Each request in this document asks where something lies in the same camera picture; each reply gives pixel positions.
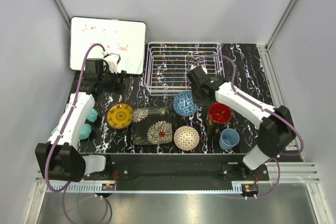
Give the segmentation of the blue patterned bowl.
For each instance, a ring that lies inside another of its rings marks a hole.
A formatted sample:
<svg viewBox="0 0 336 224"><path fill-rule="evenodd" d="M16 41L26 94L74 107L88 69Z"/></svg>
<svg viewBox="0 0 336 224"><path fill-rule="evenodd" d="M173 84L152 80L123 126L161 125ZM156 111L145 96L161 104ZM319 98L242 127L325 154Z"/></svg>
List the blue patterned bowl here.
<svg viewBox="0 0 336 224"><path fill-rule="evenodd" d="M180 92L173 101L173 108L180 116L191 116L198 110L191 91Z"/></svg>

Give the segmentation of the white wire dish rack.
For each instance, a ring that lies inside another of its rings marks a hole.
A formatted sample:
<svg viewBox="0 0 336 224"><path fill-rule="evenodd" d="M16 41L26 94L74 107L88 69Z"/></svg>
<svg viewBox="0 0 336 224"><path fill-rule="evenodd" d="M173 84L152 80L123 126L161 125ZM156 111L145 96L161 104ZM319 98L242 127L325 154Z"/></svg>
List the white wire dish rack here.
<svg viewBox="0 0 336 224"><path fill-rule="evenodd" d="M205 67L211 76L225 76L218 42L150 42L143 84L152 96L174 96L190 89L188 72Z"/></svg>

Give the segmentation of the red white patterned bowl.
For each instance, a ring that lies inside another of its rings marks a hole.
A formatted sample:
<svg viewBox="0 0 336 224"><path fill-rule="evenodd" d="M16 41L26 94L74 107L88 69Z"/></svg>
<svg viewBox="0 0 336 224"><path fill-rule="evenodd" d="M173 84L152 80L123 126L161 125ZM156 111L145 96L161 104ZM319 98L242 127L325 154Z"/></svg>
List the red white patterned bowl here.
<svg viewBox="0 0 336 224"><path fill-rule="evenodd" d="M200 136L191 126L179 127L174 133L174 143L183 151L191 151L199 144Z"/></svg>

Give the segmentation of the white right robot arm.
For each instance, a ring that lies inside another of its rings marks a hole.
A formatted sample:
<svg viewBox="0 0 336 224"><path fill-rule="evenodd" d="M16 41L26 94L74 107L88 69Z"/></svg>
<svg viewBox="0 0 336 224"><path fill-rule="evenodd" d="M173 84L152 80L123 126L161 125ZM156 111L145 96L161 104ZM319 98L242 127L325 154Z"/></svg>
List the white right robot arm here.
<svg viewBox="0 0 336 224"><path fill-rule="evenodd" d="M281 105L276 108L258 101L223 77L207 74L201 66L190 70L187 78L195 103L212 101L224 104L258 129L257 144L238 167L242 179L250 180L256 176L260 165L277 157L298 136L287 107Z"/></svg>

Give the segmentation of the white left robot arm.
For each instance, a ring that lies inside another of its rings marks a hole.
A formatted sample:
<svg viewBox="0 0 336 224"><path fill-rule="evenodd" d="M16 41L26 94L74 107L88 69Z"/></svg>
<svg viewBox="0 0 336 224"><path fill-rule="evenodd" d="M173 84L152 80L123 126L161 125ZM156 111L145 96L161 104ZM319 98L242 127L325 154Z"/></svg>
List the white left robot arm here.
<svg viewBox="0 0 336 224"><path fill-rule="evenodd" d="M120 56L108 55L103 59L87 59L74 93L46 143L39 143L35 155L45 180L79 182L86 175L95 173L103 180L113 175L112 165L103 155L82 156L78 142L91 134L91 123L98 113L94 110L96 99L102 92L121 94L126 72L117 72Z"/></svg>

